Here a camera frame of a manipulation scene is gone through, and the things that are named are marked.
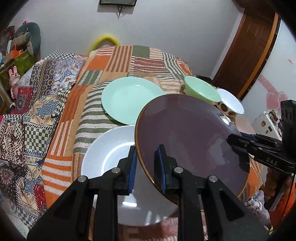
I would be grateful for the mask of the mint green bowl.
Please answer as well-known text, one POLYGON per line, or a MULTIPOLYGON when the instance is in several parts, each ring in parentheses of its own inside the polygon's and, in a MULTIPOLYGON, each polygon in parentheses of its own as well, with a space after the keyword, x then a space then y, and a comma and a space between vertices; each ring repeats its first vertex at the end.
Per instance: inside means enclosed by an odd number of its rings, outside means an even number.
POLYGON ((198 98, 209 104, 216 104, 221 101, 221 96, 217 89, 194 76, 184 77, 185 89, 184 93, 191 97, 198 98))

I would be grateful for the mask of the mint green plate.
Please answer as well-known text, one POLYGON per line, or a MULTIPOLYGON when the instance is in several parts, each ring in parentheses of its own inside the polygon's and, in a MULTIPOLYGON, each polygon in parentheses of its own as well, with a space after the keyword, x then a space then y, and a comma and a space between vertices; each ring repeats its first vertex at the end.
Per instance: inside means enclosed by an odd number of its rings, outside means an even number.
POLYGON ((114 120, 135 125, 142 109, 151 100, 165 95, 158 85, 138 77, 122 77, 111 81, 104 88, 101 103, 114 120))

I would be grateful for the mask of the grey plush toy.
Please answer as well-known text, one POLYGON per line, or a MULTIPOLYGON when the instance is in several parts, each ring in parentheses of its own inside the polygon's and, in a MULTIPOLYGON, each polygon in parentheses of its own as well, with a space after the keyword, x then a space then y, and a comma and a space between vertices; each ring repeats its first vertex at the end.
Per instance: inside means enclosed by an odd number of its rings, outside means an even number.
POLYGON ((14 45, 25 46, 30 55, 36 56, 40 51, 41 33, 40 27, 34 22, 26 23, 15 31, 15 37, 11 42, 11 49, 14 45))

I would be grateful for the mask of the white sticker-covered appliance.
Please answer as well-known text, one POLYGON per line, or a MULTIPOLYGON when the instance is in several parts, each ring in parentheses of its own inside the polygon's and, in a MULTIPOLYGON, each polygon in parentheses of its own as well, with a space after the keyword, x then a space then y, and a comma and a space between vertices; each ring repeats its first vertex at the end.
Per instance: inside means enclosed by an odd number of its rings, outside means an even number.
POLYGON ((278 140, 282 140, 281 130, 278 122, 274 120, 271 113, 262 112, 251 124, 256 134, 261 134, 278 140))

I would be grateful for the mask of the green storage box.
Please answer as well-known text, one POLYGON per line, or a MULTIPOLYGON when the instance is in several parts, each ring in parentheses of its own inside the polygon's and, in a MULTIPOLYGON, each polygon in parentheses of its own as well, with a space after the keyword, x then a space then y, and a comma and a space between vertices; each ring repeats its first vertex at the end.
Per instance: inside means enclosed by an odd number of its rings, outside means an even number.
POLYGON ((1 83, 5 90, 10 89, 9 85, 9 69, 17 67, 18 74, 23 76, 35 63, 37 62, 36 56, 32 56, 28 51, 23 52, 15 59, 11 59, 8 63, 1 66, 1 83))

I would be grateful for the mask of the purple plate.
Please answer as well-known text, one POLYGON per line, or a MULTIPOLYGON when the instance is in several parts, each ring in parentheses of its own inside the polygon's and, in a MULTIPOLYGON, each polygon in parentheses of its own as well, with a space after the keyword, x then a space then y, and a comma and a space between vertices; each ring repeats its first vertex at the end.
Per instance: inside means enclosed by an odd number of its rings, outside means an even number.
POLYGON ((227 143, 236 126, 214 106, 182 94, 151 100, 135 125, 135 146, 140 164, 154 187, 154 153, 161 144, 166 154, 193 175, 217 176, 237 197, 242 196, 249 175, 249 157, 239 156, 227 143))

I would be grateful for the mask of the small black wall monitor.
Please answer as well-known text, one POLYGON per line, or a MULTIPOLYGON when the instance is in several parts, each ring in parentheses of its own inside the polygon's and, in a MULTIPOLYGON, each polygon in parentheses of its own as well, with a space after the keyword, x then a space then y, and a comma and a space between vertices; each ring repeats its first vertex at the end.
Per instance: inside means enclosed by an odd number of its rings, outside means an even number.
POLYGON ((137 0, 100 0, 100 5, 135 6, 137 0))

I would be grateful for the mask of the patterned quilt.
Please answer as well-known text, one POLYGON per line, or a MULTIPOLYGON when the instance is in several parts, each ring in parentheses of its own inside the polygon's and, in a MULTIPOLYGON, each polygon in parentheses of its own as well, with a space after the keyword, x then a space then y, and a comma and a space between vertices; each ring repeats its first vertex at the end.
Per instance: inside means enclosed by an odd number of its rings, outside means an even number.
POLYGON ((46 212, 42 166, 86 57, 55 51, 19 80, 14 110, 1 116, 1 208, 26 236, 46 212))

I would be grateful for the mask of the brown wooden door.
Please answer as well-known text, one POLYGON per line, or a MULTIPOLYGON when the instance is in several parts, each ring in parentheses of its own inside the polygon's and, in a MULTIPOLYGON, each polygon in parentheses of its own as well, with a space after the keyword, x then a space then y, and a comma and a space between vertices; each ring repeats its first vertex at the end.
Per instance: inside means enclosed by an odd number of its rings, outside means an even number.
POLYGON ((280 17, 269 1, 237 1, 244 13, 213 85, 242 100, 264 68, 274 46, 280 17))

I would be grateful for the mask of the white bowl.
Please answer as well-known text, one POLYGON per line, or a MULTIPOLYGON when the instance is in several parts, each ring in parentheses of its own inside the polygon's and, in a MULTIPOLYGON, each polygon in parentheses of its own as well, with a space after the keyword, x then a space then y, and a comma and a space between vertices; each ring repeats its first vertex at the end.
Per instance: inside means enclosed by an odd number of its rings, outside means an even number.
POLYGON ((237 99, 233 94, 231 94, 229 91, 218 88, 217 92, 221 96, 221 101, 233 112, 243 115, 244 114, 244 108, 239 99, 237 99))

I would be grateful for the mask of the white flat plate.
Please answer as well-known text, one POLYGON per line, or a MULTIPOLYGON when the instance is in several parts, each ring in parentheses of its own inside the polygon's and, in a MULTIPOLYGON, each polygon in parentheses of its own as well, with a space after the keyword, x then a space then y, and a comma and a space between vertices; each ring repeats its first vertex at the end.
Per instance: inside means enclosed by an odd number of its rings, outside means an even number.
POLYGON ((134 126, 121 126, 98 137, 88 148, 81 174, 95 188, 97 212, 115 204, 121 225, 154 225, 170 217, 177 206, 163 197, 145 175, 137 158, 134 126))

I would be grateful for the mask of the striped patchwork tablecloth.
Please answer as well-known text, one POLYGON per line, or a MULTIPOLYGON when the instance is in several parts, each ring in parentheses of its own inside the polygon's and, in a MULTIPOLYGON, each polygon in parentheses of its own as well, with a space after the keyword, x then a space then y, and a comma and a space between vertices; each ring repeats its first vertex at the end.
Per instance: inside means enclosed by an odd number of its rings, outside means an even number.
POLYGON ((144 46, 102 47, 89 54, 72 88, 42 167, 45 199, 51 206, 80 173, 93 141, 118 127, 101 105, 106 85, 120 77, 142 77, 167 93, 180 93, 192 75, 181 59, 144 46))

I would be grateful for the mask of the yellow foam arch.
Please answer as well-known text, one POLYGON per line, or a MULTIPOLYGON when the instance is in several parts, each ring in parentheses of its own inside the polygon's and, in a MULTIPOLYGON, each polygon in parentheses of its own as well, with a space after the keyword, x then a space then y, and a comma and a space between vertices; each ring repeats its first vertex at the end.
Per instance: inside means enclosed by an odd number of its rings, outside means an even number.
POLYGON ((96 50, 97 47, 101 46, 103 43, 110 43, 113 46, 119 46, 121 43, 119 40, 111 34, 103 34, 95 39, 95 41, 90 45, 87 51, 87 55, 89 55, 92 51, 96 50))

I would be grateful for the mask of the pink bunny toy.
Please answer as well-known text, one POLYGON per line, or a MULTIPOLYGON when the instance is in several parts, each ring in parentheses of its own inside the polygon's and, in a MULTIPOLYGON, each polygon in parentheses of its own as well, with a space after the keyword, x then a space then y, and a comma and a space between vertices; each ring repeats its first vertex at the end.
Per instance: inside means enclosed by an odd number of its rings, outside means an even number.
POLYGON ((9 84, 11 86, 11 97, 16 99, 18 96, 18 87, 20 81, 20 75, 18 74, 17 67, 14 66, 13 69, 9 70, 9 84))

